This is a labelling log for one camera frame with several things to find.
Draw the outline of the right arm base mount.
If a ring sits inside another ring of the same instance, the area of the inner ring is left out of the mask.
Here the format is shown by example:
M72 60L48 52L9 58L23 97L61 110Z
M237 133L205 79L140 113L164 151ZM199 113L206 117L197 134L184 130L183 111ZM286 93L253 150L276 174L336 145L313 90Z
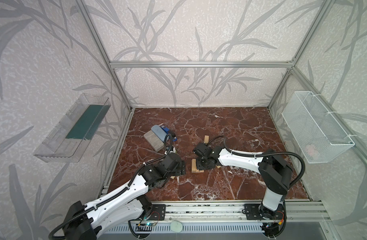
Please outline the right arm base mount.
M247 220L275 222L281 221L286 215L283 204L279 204L275 211L264 207L262 204L244 204L242 213L246 216Z

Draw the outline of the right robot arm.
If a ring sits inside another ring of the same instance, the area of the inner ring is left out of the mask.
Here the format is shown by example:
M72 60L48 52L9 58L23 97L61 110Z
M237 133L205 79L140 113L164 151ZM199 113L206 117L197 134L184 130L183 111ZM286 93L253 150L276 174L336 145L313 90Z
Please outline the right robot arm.
M226 147L211 148L199 143L193 152L197 155L196 166L200 171L216 166L246 169L261 175L267 187L261 203L261 211L275 212L291 187L292 166L279 153L247 153L229 150Z

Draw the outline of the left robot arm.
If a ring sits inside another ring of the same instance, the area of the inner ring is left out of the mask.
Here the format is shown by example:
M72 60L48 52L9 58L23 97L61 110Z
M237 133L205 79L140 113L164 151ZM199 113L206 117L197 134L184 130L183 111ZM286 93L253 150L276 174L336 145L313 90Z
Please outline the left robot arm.
M176 153L143 164L133 177L114 191L83 205L74 203L60 227L49 234L51 240L96 240L115 226L131 221L164 219L164 205L154 206L146 193L162 188L171 177L186 173L186 163Z

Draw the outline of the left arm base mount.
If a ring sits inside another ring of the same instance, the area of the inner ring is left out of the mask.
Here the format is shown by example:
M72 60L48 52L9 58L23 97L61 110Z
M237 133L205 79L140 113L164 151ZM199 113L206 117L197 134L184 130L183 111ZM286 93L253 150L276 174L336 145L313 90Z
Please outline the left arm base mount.
M141 221L163 221L165 219L166 213L166 205L165 204L156 204L152 205L149 210L144 210L140 217L135 218L134 220Z

